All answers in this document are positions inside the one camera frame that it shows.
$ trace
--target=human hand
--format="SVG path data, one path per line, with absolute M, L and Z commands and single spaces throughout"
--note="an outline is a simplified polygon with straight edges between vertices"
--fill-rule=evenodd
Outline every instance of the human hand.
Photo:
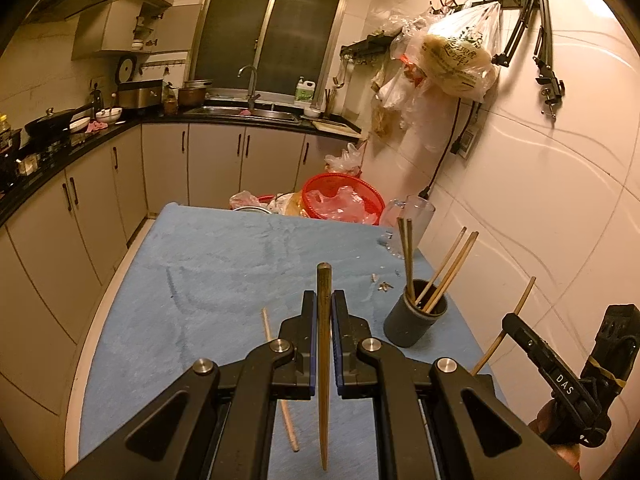
M 554 412 L 555 400 L 550 400 L 538 412 L 536 420 L 529 423 L 529 427 L 536 433 L 541 434 L 551 424 Z M 578 462 L 580 461 L 580 444 L 554 444 L 551 446 L 560 458 L 564 459 L 576 471 L 580 471 Z

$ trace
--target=kitchen sink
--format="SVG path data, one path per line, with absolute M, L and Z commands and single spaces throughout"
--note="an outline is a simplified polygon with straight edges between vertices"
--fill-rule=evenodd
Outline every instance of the kitchen sink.
M 248 110 L 247 108 L 227 106 L 203 106 L 186 112 L 185 115 L 223 116 L 228 118 L 243 119 L 249 121 L 278 121 L 283 123 L 300 124 L 300 120 L 289 112 L 277 112 L 275 110 Z

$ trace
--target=red basket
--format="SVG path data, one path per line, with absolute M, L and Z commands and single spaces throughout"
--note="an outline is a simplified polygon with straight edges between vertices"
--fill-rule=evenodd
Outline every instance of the red basket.
M 321 173 L 319 175 L 311 177 L 305 182 L 302 187 L 302 203 L 305 206 L 305 210 L 310 218 L 319 218 L 324 220 L 325 217 L 318 213 L 308 198 L 308 193 L 313 190 L 318 190 L 325 197 L 332 198 L 338 193 L 338 189 L 342 186 L 351 186 L 358 195 L 364 200 L 364 209 L 367 213 L 376 215 L 376 222 L 374 225 L 378 225 L 380 222 L 380 215 L 385 208 L 385 203 L 375 189 L 369 184 L 342 173 Z

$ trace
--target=cutting board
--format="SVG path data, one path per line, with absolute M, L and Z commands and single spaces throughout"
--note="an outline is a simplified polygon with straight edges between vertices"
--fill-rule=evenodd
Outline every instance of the cutting board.
M 321 121 L 311 121 L 313 123 L 313 126 L 315 126 L 316 130 L 319 130 L 321 132 L 327 132 L 330 134 L 338 134 L 338 135 L 346 135 L 346 136 L 350 136 L 350 137 L 354 137 L 356 139 L 360 138 L 360 134 L 358 132 L 356 132 L 355 130 L 353 130 L 352 128 L 348 127 L 346 124 L 328 124 L 328 123 L 323 123 Z

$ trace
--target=blue cloth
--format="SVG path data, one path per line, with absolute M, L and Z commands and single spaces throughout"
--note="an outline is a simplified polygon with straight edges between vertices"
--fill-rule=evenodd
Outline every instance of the blue cloth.
M 107 317 L 84 394 L 80 456 L 87 455 L 198 357 L 219 365 L 243 359 L 264 343 L 260 310 L 271 331 L 300 313 L 315 289 L 316 265 L 334 268 L 351 314 L 382 324 L 404 286 L 402 260 L 379 242 L 382 229 L 343 222 L 261 215 L 169 204 L 135 256 Z M 372 283 L 372 273 L 394 286 Z M 416 254 L 415 275 L 433 270 Z M 460 311 L 449 309 L 408 357 L 449 356 L 470 368 L 481 350 Z M 320 466 L 317 399 L 290 402 L 300 452 L 293 453 L 278 409 L 270 478 L 377 478 L 369 399 L 340 400 L 331 388 L 329 471 Z

